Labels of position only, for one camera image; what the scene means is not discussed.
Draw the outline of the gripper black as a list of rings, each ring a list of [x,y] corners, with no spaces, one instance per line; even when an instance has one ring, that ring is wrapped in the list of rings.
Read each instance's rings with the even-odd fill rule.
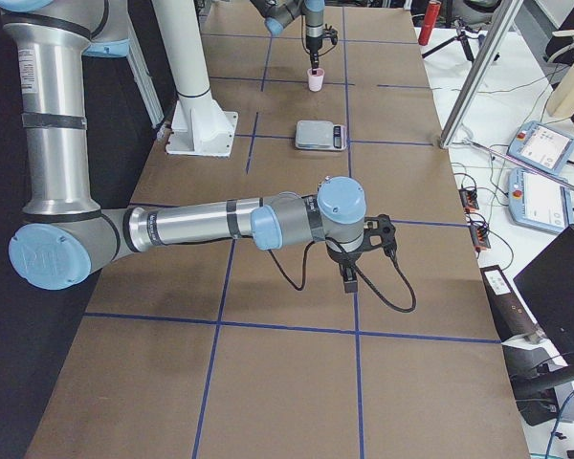
[[[357,293],[358,278],[356,270],[352,266],[354,266],[361,257],[363,245],[360,244],[352,251],[348,251],[345,244],[341,244],[333,238],[326,238],[325,244],[329,257],[339,264],[344,291],[346,293]]]
[[[320,49],[323,41],[323,25],[304,23],[305,47],[310,58],[310,70],[316,73],[320,67]]]

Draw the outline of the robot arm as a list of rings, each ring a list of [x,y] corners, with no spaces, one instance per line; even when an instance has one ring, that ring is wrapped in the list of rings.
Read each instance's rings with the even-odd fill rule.
[[[296,19],[302,17],[305,27],[304,49],[309,55],[311,70],[315,75],[320,67],[320,50],[324,31],[324,8],[322,0],[284,1],[251,0],[271,36],[279,36]]]
[[[252,239],[263,251],[322,242],[342,274],[364,249],[360,184],[330,178],[314,195],[146,210],[117,208],[134,184],[143,151],[110,153],[90,171],[83,61],[126,57],[131,22],[123,1],[2,1],[15,42],[31,199],[9,243],[14,270],[35,287],[61,290],[127,255],[169,245]]]

